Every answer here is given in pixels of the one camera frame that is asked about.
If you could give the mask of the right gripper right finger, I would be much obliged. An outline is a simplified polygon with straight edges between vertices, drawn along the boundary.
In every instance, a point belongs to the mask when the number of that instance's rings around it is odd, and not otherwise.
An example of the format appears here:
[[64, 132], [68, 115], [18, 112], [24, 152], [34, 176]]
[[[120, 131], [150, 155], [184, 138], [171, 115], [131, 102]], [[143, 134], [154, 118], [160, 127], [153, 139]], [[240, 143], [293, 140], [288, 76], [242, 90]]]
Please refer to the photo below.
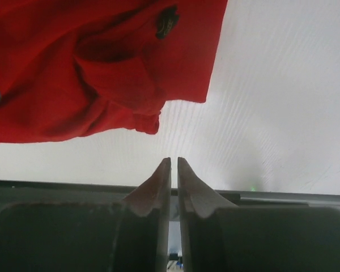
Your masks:
[[340, 271], [340, 211], [238, 206], [178, 159], [185, 271]]

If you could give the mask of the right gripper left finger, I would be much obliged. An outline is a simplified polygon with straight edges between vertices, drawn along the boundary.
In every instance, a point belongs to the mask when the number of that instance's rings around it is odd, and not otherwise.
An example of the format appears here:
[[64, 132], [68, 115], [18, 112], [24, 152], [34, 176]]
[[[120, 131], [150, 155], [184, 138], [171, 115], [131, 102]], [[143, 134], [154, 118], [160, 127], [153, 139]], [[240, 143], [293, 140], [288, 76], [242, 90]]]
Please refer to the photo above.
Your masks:
[[0, 212], [0, 271], [166, 271], [171, 161], [118, 202], [18, 203]]

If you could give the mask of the red t-shirt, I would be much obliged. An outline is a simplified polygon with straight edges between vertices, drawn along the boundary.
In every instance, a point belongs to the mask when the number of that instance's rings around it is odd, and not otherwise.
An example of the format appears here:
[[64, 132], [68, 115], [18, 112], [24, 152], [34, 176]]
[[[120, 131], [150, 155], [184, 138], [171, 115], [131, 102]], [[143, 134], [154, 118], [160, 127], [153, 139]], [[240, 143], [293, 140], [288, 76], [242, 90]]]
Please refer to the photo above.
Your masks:
[[0, 1], [0, 143], [155, 134], [206, 101], [226, 1]]

